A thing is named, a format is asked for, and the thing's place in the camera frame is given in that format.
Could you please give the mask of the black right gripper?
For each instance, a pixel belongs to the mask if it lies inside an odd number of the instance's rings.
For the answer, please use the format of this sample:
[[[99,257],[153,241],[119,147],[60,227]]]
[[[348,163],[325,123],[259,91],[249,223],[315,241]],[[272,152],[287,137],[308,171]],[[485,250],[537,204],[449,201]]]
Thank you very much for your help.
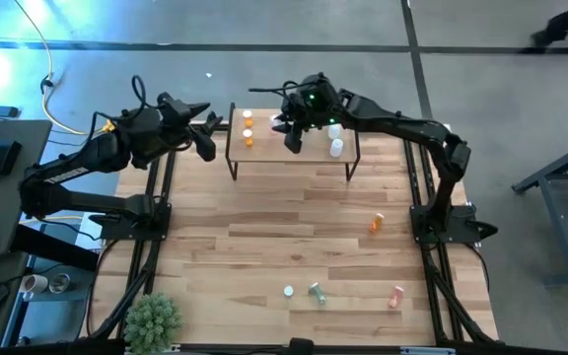
[[[286,123],[273,125],[271,130],[285,134],[285,146],[292,153],[300,153],[302,132],[292,130],[291,124],[319,128],[338,123],[339,95],[325,76],[308,76],[301,84],[287,81],[283,89],[281,120]]]

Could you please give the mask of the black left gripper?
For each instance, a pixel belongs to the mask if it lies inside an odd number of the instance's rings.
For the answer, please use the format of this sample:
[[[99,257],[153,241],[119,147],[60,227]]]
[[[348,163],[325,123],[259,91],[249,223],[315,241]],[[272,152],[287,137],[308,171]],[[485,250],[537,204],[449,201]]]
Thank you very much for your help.
[[[185,151],[193,141],[199,157],[205,162],[213,161],[216,158],[216,144],[211,138],[213,129],[207,125],[191,126],[191,133],[188,129],[191,118],[208,108],[209,103],[186,104],[168,93],[159,94],[158,110],[162,115],[161,137],[164,142],[175,151]]]

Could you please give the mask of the green artificial plant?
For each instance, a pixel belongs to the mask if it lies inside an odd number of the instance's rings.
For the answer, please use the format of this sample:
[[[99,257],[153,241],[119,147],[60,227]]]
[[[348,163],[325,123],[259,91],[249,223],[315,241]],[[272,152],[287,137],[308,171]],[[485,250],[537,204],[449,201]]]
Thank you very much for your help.
[[[127,311],[123,338],[134,355],[151,355],[169,348],[182,326],[172,298],[163,293],[143,295]]]

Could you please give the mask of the metal cup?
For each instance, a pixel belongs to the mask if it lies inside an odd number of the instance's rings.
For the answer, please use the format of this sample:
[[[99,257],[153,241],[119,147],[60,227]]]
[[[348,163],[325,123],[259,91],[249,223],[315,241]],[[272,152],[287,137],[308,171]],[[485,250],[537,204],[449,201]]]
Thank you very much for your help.
[[[71,286],[71,278],[66,273],[53,275],[48,282],[48,289],[52,294],[61,294]]]

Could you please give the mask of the person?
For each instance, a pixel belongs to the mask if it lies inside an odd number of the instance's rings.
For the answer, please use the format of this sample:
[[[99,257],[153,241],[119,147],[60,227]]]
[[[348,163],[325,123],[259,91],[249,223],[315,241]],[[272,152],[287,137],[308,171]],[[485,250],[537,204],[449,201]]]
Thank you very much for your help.
[[[546,48],[556,41],[568,36],[568,10],[551,18],[544,29],[530,37],[532,47]]]

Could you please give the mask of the wooden shelf black metal frame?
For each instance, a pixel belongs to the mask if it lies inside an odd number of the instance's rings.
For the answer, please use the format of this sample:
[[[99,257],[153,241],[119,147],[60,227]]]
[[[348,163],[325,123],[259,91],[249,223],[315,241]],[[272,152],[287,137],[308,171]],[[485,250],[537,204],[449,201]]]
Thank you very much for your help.
[[[245,127],[243,111],[246,109],[252,111],[252,128]],[[352,179],[361,158],[357,132],[341,129],[338,139],[344,142],[344,147],[339,158],[329,155],[332,140],[328,137],[327,128],[304,133],[302,150],[294,154],[285,147],[284,135],[271,130],[269,118],[279,113],[279,108],[243,108],[230,103],[226,160],[233,179],[238,175],[238,163],[342,164],[345,166],[346,180]],[[244,142],[245,129],[252,130],[251,147]]]

